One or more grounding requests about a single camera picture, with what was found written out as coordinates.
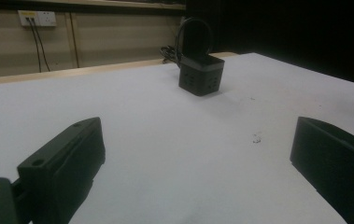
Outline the white wall outlet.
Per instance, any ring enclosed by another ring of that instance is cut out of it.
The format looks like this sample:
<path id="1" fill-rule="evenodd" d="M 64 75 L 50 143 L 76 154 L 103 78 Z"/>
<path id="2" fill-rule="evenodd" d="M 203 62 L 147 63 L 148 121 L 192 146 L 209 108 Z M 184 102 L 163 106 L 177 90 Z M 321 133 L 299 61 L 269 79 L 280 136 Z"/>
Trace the white wall outlet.
<path id="1" fill-rule="evenodd" d="M 35 24 L 39 27 L 55 27 L 57 25 L 55 13 L 52 11 L 19 10 L 18 14 L 22 26 Z"/>

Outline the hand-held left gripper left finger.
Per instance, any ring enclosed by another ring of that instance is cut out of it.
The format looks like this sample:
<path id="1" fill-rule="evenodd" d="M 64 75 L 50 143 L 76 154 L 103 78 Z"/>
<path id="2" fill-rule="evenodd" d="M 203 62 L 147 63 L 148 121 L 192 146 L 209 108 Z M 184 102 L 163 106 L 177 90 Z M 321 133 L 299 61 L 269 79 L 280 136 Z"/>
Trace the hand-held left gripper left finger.
<path id="1" fill-rule="evenodd" d="M 18 166 L 34 224 L 68 224 L 106 160 L 99 118 L 79 121 Z"/>

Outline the black cube power socket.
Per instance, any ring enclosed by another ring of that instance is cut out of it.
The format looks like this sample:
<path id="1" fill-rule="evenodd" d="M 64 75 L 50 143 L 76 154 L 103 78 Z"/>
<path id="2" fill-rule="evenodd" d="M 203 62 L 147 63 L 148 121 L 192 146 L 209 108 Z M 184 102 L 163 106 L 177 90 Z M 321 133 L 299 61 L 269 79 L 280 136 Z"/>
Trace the black cube power socket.
<path id="1" fill-rule="evenodd" d="M 178 86 L 196 96 L 219 90 L 225 61 L 211 55 L 189 58 L 180 62 Z"/>

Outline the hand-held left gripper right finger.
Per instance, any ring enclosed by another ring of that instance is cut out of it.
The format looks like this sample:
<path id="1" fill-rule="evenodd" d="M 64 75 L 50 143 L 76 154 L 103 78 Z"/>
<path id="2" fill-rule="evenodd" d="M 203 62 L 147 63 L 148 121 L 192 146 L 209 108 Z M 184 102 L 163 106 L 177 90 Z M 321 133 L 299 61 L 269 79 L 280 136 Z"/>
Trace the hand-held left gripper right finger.
<path id="1" fill-rule="evenodd" d="M 347 224 L 354 224 L 353 134 L 299 117 L 290 161 Z"/>

